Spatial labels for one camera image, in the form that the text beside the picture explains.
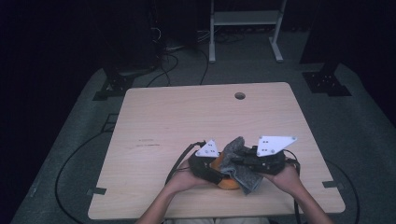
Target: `gray carpet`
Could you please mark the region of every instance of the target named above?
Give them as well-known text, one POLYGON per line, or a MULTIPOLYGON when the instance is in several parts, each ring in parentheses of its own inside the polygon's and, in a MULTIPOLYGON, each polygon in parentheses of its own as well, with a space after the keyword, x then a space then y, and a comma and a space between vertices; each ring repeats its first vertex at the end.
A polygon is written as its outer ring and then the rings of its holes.
MULTIPOLYGON (((333 220, 354 223, 358 211, 355 193, 343 171, 360 199, 360 223, 394 223, 396 130, 358 76, 343 65, 338 66, 335 75, 352 96, 329 97, 309 90, 302 72, 318 71, 322 64, 299 64, 307 36, 308 33, 280 33, 278 45, 283 63, 275 61, 268 34, 246 35, 239 42, 217 44, 217 61, 208 66, 203 84, 288 82, 346 203, 344 213, 331 214, 333 220)), ((202 44, 199 49, 207 54, 208 45, 202 44)), ((178 58, 178 64, 168 73, 170 85, 199 85, 206 68, 204 54, 200 50, 183 49, 172 55, 178 58)), ((175 58, 163 56, 165 70, 175 64, 175 58)), ((145 88, 162 72, 157 69, 137 78, 133 88, 145 88)), ((122 97, 92 100, 105 79, 103 70, 92 75, 12 223, 134 223, 94 221, 87 216, 91 189, 96 186, 111 139, 111 132, 101 131, 106 121, 105 130, 111 130, 117 119, 111 114, 119 113, 122 104, 122 97), (55 197, 57 176, 66 161, 58 179, 58 195, 64 210, 77 221, 65 214, 55 197)), ((162 76, 150 87, 168 85, 167 78, 162 76)), ((271 219, 283 224, 295 223, 292 215, 271 219)))

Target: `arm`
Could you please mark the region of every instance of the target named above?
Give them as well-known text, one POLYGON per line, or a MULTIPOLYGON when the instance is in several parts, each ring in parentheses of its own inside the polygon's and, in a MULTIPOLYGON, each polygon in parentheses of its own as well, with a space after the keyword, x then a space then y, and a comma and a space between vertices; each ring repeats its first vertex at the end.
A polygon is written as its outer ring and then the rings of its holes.
POLYGON ((178 168, 179 171, 177 171, 165 187, 163 187, 146 212, 136 221, 136 224, 161 223, 169 204, 176 194, 187 189, 192 189, 198 185, 208 184, 207 181, 194 176, 190 169, 188 169, 188 166, 189 163, 187 161, 183 161, 180 164, 178 168))
POLYGON ((264 175, 273 182, 279 189, 287 192, 294 198, 303 210, 308 223, 327 224, 333 223, 329 216, 323 211, 312 195, 306 190, 297 171, 292 165, 287 165, 285 169, 277 175, 264 175))

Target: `white shelf frame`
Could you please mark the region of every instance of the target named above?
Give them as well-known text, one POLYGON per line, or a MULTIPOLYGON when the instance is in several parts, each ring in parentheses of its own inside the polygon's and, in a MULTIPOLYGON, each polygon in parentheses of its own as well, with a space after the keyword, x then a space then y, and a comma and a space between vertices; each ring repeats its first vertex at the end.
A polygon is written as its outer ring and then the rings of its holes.
POLYGON ((280 25, 282 24, 283 15, 287 0, 282 0, 279 10, 267 11, 230 11, 230 12, 216 12, 215 1, 211 1, 210 8, 210 42, 209 42, 209 62, 216 61, 215 48, 215 26, 225 25, 265 25, 274 24, 274 36, 269 37, 271 48, 275 54, 278 63, 283 62, 282 54, 277 46, 277 38, 279 35, 280 25))

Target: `hole in table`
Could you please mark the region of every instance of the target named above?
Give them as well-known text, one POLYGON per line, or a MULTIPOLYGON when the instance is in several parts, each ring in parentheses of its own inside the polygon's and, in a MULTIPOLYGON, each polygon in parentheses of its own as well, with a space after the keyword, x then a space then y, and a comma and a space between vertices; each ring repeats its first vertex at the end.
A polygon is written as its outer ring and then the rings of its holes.
POLYGON ((236 99, 238 99, 238 100, 243 100, 243 99, 245 99, 247 96, 244 94, 244 93, 242 93, 242 92, 237 92, 236 94, 235 94, 235 98, 236 99))

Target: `white shelf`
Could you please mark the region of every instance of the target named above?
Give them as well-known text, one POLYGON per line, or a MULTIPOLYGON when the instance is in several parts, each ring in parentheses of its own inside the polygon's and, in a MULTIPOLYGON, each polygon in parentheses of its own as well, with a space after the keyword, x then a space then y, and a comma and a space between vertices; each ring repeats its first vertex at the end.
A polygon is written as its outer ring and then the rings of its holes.
POLYGON ((278 13, 278 10, 215 12, 214 25, 276 24, 278 13))

